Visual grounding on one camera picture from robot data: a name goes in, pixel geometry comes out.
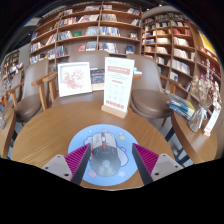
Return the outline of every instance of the wooden bookshelf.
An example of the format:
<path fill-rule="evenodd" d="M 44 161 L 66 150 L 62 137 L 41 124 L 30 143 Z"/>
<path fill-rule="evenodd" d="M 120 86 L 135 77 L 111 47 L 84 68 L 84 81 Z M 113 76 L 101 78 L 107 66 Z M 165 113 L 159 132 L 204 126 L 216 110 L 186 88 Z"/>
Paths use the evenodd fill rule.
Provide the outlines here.
<path fill-rule="evenodd" d="M 183 19 L 180 18 L 171 18 L 169 13 L 173 13 L 176 15 L 182 15 Z M 167 15 L 168 19 L 156 19 L 156 16 L 158 15 Z M 154 21 L 151 21 L 149 23 L 146 24 L 146 20 L 147 19 L 153 19 Z M 178 22 L 185 22 L 185 26 L 173 26 L 171 23 L 171 20 L 173 21 L 178 21 Z M 156 27 L 156 24 L 159 23 L 161 26 L 162 22 L 166 22 L 167 26 L 165 27 Z M 151 15 L 149 17 L 146 17 L 143 19 L 143 28 L 144 31 L 142 32 L 142 36 L 143 34 L 145 34 L 145 37 L 142 37 L 145 39 L 145 44 L 142 44 L 142 46 L 154 46 L 155 47 L 155 53 L 149 53 L 145 51 L 145 47 L 142 48 L 142 55 L 152 55 L 154 56 L 154 60 L 156 60 L 157 57 L 161 57 L 164 59 L 165 63 L 164 65 L 161 63 L 157 63 L 159 67 L 161 67 L 161 74 L 160 78 L 161 78 L 161 84 L 162 84 L 162 88 L 164 90 L 170 90 L 170 84 L 169 82 L 166 80 L 166 77 L 170 78 L 170 73 L 174 72 L 176 74 L 178 74 L 178 82 L 181 84 L 181 86 L 178 86 L 178 88 L 176 89 L 175 94 L 186 99 L 189 100 L 194 107 L 197 107 L 198 103 L 199 103 L 199 98 L 197 96 L 195 96 L 192 92 L 191 92 L 191 88 L 189 91 L 187 91 L 185 89 L 185 86 L 187 85 L 187 83 L 191 82 L 194 76 L 199 76 L 200 72 L 204 72 L 204 74 L 206 73 L 206 66 L 204 66 L 203 64 L 201 64 L 201 57 L 204 57 L 205 59 L 209 59 L 210 63 L 213 63 L 215 66 L 217 66 L 220 70 L 220 64 L 218 61 L 218 57 L 211 51 L 209 51 L 209 53 L 211 54 L 208 55 L 206 52 L 203 52 L 200 50 L 200 46 L 203 47 L 203 43 L 202 40 L 200 39 L 200 35 L 198 33 L 198 30 L 200 30 L 194 23 L 192 23 L 191 21 L 189 21 L 188 19 L 186 19 L 184 17 L 184 15 L 180 12 L 177 11 L 167 11 L 167 12 L 159 12 L 157 14 Z M 147 30 L 146 31 L 146 26 L 151 26 L 151 30 Z M 173 28 L 176 28 L 179 30 L 180 34 L 174 34 L 173 33 Z M 190 34 L 191 35 L 186 35 L 186 29 L 190 30 Z M 158 30 L 164 30 L 166 32 L 166 34 L 162 34 L 162 35 L 158 35 L 157 31 Z M 152 44 L 146 44 L 146 40 L 147 39 L 151 39 L 153 38 L 153 36 L 149 36 L 146 37 L 147 33 L 151 33 L 153 34 L 153 32 L 156 31 L 156 36 L 154 36 L 155 39 L 155 43 Z M 174 37 L 177 38 L 181 38 L 181 39 L 185 39 L 186 41 L 188 41 L 189 46 L 185 46 L 185 45 L 178 45 L 178 44 L 174 44 Z M 170 45 L 165 45 L 165 44 L 158 44 L 158 38 L 168 38 L 171 40 L 171 44 Z M 169 54 L 162 54 L 162 53 L 157 53 L 156 52 L 156 48 L 158 46 L 164 46 L 165 48 L 168 49 Z M 183 57 L 179 57 L 174 55 L 174 48 L 179 49 L 179 50 L 184 50 L 189 58 L 183 58 Z M 195 53 L 195 57 L 193 58 L 193 60 L 191 60 L 191 52 Z M 184 64 L 186 64 L 187 66 L 189 66 L 190 68 L 190 75 L 186 74 L 183 71 L 177 70 L 175 68 L 172 67 L 172 60 L 175 59 L 179 62 L 182 62 Z M 220 85 L 221 85 L 221 78 L 219 77 L 218 74 L 214 74 L 213 75 L 213 80 L 217 81 L 217 83 L 219 84 L 219 88 L 221 89 Z M 209 116 L 211 116 L 213 111 L 213 106 L 211 106 L 209 108 L 208 114 Z"/>
<path fill-rule="evenodd" d="M 12 77 L 11 74 L 13 74 L 15 71 L 10 72 L 10 69 L 16 66 L 18 62 L 19 62 L 19 50 L 14 51 L 9 55 L 7 55 L 3 64 L 3 75 L 5 78 L 7 77 L 7 74 L 10 74 L 10 77 Z"/>
<path fill-rule="evenodd" d="M 100 10 L 89 10 L 85 11 L 86 6 L 93 6 L 99 5 Z M 104 5 L 112 5 L 112 10 L 104 9 Z M 139 15 L 134 15 L 128 13 L 127 11 L 130 9 L 137 9 L 140 11 Z M 71 14 L 64 15 L 66 10 L 72 9 Z M 56 23 L 60 24 L 61 20 L 71 18 L 71 17 L 82 17 L 84 15 L 97 15 L 99 14 L 97 21 L 88 21 L 88 22 L 79 22 L 73 23 L 69 25 L 55 27 Z M 117 22 L 115 21 L 102 21 L 102 14 L 115 14 Z M 140 26 L 132 25 L 132 21 L 134 19 L 140 20 Z M 41 19 L 39 21 L 41 25 L 34 30 L 34 33 L 38 33 L 37 37 L 31 40 L 31 45 L 37 42 L 42 43 L 44 46 L 31 52 L 29 58 L 33 56 L 38 56 L 40 54 L 46 53 L 49 50 L 55 50 L 55 58 L 49 60 L 49 72 L 53 67 L 56 67 L 57 63 L 67 62 L 68 56 L 73 51 L 78 51 L 79 45 L 85 45 L 90 42 L 96 42 L 96 50 L 98 50 L 99 42 L 106 42 L 106 43 L 114 43 L 118 49 L 118 53 L 109 53 L 110 56 L 113 57 L 126 57 L 126 46 L 131 45 L 133 46 L 135 54 L 141 54 L 141 43 L 142 43 L 142 10 L 141 7 L 133 4 L 122 4 L 116 2 L 86 2 L 82 4 L 76 4 L 72 6 L 64 7 L 63 9 L 52 13 L 49 16 Z M 85 36 L 87 28 L 90 26 L 97 26 L 97 35 L 89 35 Z M 119 30 L 120 36 L 111 36 L 111 35 L 100 35 L 99 29 L 101 26 L 107 27 L 116 27 Z M 81 36 L 72 37 L 68 39 L 58 40 L 58 34 L 61 32 L 70 31 L 73 35 L 74 32 L 81 31 Z M 137 33 L 137 40 L 130 38 L 130 33 L 135 32 Z M 48 39 L 52 34 L 56 33 L 56 41 L 54 43 L 46 45 Z M 56 57 L 56 49 L 59 46 L 63 46 L 66 48 L 66 55 L 61 57 Z"/>

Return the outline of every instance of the chair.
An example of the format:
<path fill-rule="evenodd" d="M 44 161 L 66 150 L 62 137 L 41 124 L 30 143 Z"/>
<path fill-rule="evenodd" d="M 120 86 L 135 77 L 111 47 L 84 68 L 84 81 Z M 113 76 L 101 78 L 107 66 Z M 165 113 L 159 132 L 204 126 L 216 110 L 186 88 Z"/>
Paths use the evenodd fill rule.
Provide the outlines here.
<path fill-rule="evenodd" d="M 20 69 L 18 71 L 18 73 L 15 74 L 14 77 L 13 77 L 11 89 L 13 89 L 15 86 L 17 86 L 21 82 L 22 76 L 23 76 L 23 71 L 22 71 L 22 69 Z M 5 105 L 5 109 L 13 108 L 14 103 L 13 103 L 12 95 L 9 93 L 9 91 L 7 91 L 6 94 L 9 94 L 9 99 L 8 99 L 7 104 Z M 21 86 L 15 90 L 15 96 L 16 96 L 16 101 L 19 102 L 21 100 L 21 97 L 22 97 Z"/>
<path fill-rule="evenodd" d="M 82 51 L 73 52 L 69 58 L 68 63 L 72 62 L 89 62 L 90 68 L 105 68 L 105 57 L 109 57 L 106 51 Z M 93 91 L 90 93 L 83 93 L 65 97 L 59 97 L 55 88 L 55 79 L 57 73 L 51 74 L 42 79 L 43 82 L 49 82 L 50 96 L 52 100 L 52 107 L 61 104 L 80 101 L 97 101 L 103 103 L 104 91 Z M 39 85 L 41 82 L 34 82 L 32 85 Z"/>
<path fill-rule="evenodd" d="M 130 106 L 135 113 L 145 118 L 166 118 L 171 115 L 171 110 L 166 107 L 169 99 L 161 85 L 159 70 L 156 62 L 141 55 L 128 54 L 127 59 L 135 60 L 135 67 L 142 72 L 140 80 L 132 82 Z M 172 79 L 166 78 L 172 83 L 172 93 L 176 85 L 180 85 Z"/>
<path fill-rule="evenodd" d="M 12 93 L 17 122 L 23 123 L 29 121 L 33 116 L 42 111 L 42 101 L 48 103 L 47 83 L 42 83 L 39 86 L 31 85 L 35 80 L 42 79 L 43 76 L 48 74 L 48 65 L 49 60 L 47 58 L 30 65 L 26 70 L 24 81 L 9 91 L 9 93 Z M 17 102 L 15 91 L 23 84 L 22 99 L 20 102 Z M 44 99 L 40 98 L 39 92 L 41 92 L 41 96 L 44 96 Z"/>

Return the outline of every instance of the bookshelf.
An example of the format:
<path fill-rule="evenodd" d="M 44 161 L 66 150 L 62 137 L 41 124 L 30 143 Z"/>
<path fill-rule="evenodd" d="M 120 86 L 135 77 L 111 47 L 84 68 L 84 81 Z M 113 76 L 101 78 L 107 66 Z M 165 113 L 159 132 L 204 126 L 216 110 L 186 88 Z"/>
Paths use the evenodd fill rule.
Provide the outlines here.
<path fill-rule="evenodd" d="M 112 5 L 112 9 L 106 9 L 105 5 Z M 96 6 L 93 10 L 85 11 L 88 6 Z M 127 11 L 132 8 L 134 10 L 139 10 L 139 15 L 128 13 Z M 104 21 L 102 20 L 103 14 L 114 14 L 117 21 Z M 99 15 L 97 21 L 86 21 L 86 22 L 75 22 L 63 26 L 59 26 L 62 23 L 62 20 L 69 19 L 72 17 L 83 17 L 84 15 Z M 133 25 L 133 20 L 139 20 L 139 25 Z M 68 56 L 79 49 L 80 45 L 85 45 L 85 50 L 88 42 L 96 42 L 96 50 L 99 49 L 99 43 L 114 43 L 118 50 L 117 53 L 110 53 L 110 56 L 113 57 L 126 57 L 126 46 L 133 46 L 135 54 L 141 54 L 141 33 L 142 33 L 142 10 L 140 7 L 132 4 L 122 4 L 116 2 L 88 2 L 82 4 L 76 4 L 72 6 L 67 6 L 55 13 L 52 13 L 49 16 L 41 19 L 37 25 L 37 28 L 34 30 L 33 35 L 37 34 L 37 37 L 31 40 L 30 44 L 41 43 L 41 46 L 38 49 L 29 53 L 30 64 L 35 63 L 32 61 L 32 58 L 36 60 L 39 55 L 43 55 L 46 52 L 54 51 L 56 53 L 57 47 L 65 47 L 66 55 L 57 57 L 55 54 L 54 58 L 49 60 L 49 72 L 56 67 L 58 63 L 66 63 Z M 86 36 L 86 31 L 88 27 L 97 27 L 97 32 L 95 35 Z M 100 33 L 100 27 L 111 27 L 111 29 L 117 28 L 119 30 L 119 36 L 112 35 L 102 35 Z M 58 40 L 58 35 L 62 32 L 70 31 L 72 34 L 71 38 Z M 81 32 L 80 36 L 74 37 L 75 32 Z M 130 33 L 137 34 L 137 40 L 130 38 Z M 51 35 L 56 34 L 55 41 L 46 45 Z"/>
<path fill-rule="evenodd" d="M 7 74 L 9 73 L 10 78 L 12 78 L 12 75 L 15 73 L 15 71 L 10 71 L 10 69 L 14 66 L 16 66 L 19 62 L 19 51 L 14 51 L 10 53 L 4 61 L 3 65 L 3 74 L 4 74 L 4 79 L 7 78 Z"/>
<path fill-rule="evenodd" d="M 170 90 L 170 84 L 167 82 L 166 77 L 171 78 L 171 72 L 176 73 L 178 75 L 178 83 L 180 83 L 181 86 L 177 86 L 175 94 L 186 100 L 189 100 L 196 108 L 199 103 L 198 96 L 191 92 L 191 88 L 190 90 L 186 90 L 185 87 L 189 82 L 192 81 L 194 76 L 199 76 L 201 73 L 206 74 L 206 66 L 202 64 L 202 61 L 206 61 L 206 59 L 209 59 L 210 63 L 214 65 L 213 67 L 215 67 L 216 74 L 213 75 L 213 80 L 217 81 L 219 88 L 221 89 L 221 68 L 218 57 L 212 51 L 201 48 L 203 47 L 203 42 L 198 32 L 200 29 L 194 23 L 186 19 L 185 16 L 178 11 L 165 11 L 153 14 L 144 18 L 142 22 L 141 55 L 152 56 L 153 59 L 156 60 L 161 73 L 161 84 L 164 90 Z M 167 38 L 170 40 L 170 43 L 159 44 L 158 38 Z M 183 39 L 183 41 L 186 40 L 188 42 L 188 46 L 177 44 L 177 38 Z M 146 41 L 150 39 L 154 39 L 154 43 L 147 44 Z M 154 51 L 147 52 L 147 46 L 154 47 Z M 167 54 L 157 53 L 158 47 L 165 47 L 167 49 Z M 177 53 L 175 53 L 175 49 L 178 49 L 178 51 L 185 51 L 189 58 L 182 57 L 183 55 L 177 55 Z M 161 57 L 164 60 L 164 64 L 161 63 L 161 61 L 157 61 L 158 57 Z M 186 72 L 173 67 L 172 62 L 174 63 L 175 61 L 187 65 L 190 69 L 189 73 L 187 74 Z M 211 116 L 212 111 L 213 106 L 210 106 L 208 117 Z"/>

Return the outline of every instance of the table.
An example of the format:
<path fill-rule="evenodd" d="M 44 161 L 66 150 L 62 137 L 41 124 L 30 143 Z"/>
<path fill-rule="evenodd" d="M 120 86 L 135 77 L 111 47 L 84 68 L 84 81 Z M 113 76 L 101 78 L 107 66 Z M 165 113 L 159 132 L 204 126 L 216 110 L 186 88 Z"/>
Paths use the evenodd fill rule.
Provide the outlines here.
<path fill-rule="evenodd" d="M 101 106 L 99 102 L 73 102 L 36 115 L 18 134 L 12 160 L 41 168 L 55 155 L 66 155 L 72 138 L 80 130 L 97 124 L 119 126 L 132 134 L 139 145 L 157 154 L 166 153 L 174 159 L 167 141 L 144 118 L 129 109 L 125 119 L 122 119 L 102 111 Z M 103 187 L 82 180 L 80 185 L 95 189 L 130 189 L 143 186 L 143 182 L 137 170 L 122 184 Z"/>
<path fill-rule="evenodd" d="M 2 130 L 0 128 L 0 156 L 7 159 L 9 146 L 16 126 L 16 115 L 13 109 L 8 108 L 3 112 L 6 126 Z"/>
<path fill-rule="evenodd" d="M 201 128 L 196 133 L 190 130 L 187 125 L 187 120 L 174 111 L 171 113 L 171 122 L 173 129 L 171 129 L 166 136 L 166 140 L 169 141 L 170 137 L 175 132 L 183 149 L 187 153 L 187 155 L 179 161 L 181 165 L 183 165 L 189 158 L 195 164 L 215 159 L 217 153 L 217 137 L 215 130 L 212 130 L 209 137 L 203 134 L 203 130 L 208 120 L 203 121 Z"/>

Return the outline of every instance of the blue circular mat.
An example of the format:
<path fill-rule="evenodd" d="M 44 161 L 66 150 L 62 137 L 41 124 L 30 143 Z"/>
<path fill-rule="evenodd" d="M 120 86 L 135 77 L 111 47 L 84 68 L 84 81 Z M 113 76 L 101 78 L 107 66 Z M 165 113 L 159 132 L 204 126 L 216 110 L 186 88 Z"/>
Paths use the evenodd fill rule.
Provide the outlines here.
<path fill-rule="evenodd" d="M 121 167 L 114 176 L 101 177 L 91 169 L 89 159 L 83 175 L 83 180 L 98 186 L 113 186 L 121 184 L 128 180 L 137 170 L 137 165 L 132 155 L 132 143 L 138 144 L 138 142 L 126 130 L 108 124 L 89 126 L 78 132 L 73 137 L 68 147 L 68 153 L 88 143 L 92 143 L 92 136 L 102 132 L 107 132 L 114 136 L 117 144 L 118 157 L 121 160 Z"/>

